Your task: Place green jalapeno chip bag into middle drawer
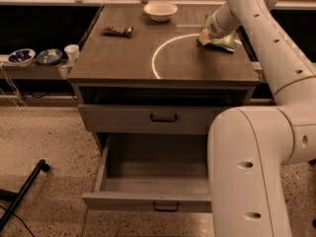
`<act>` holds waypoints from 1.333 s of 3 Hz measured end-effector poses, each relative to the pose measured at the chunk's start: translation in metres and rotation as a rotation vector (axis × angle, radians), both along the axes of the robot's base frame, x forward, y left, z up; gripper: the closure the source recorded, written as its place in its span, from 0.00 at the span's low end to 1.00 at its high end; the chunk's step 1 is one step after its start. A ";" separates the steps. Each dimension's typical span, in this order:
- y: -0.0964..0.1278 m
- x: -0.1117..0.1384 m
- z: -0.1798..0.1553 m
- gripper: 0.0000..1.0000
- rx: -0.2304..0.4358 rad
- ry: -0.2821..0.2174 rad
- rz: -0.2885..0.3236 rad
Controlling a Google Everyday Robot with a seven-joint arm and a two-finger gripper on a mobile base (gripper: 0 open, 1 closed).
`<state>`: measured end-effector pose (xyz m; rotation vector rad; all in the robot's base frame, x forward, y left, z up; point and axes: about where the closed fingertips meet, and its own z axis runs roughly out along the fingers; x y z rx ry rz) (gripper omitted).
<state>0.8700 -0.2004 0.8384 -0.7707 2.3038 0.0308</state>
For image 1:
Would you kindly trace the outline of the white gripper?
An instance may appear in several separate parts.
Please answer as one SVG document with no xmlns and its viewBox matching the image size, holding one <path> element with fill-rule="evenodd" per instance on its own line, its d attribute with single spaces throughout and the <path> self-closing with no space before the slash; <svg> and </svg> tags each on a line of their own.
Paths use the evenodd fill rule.
<svg viewBox="0 0 316 237">
<path fill-rule="evenodd" d="M 202 45 L 216 44 L 217 39 L 233 33 L 240 26 L 239 20 L 232 13 L 227 3 L 224 3 L 207 20 L 207 29 L 199 34 L 198 41 Z"/>
</svg>

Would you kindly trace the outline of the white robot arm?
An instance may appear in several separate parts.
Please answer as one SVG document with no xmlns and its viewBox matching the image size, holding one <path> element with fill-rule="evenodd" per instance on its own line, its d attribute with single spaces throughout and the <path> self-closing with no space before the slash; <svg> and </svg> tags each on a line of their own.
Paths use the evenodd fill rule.
<svg viewBox="0 0 316 237">
<path fill-rule="evenodd" d="M 215 237 L 292 237 L 280 179 L 316 156 L 316 70 L 270 13 L 277 0 L 226 0 L 207 22 L 243 27 L 274 97 L 224 111 L 210 126 L 207 167 Z"/>
</svg>

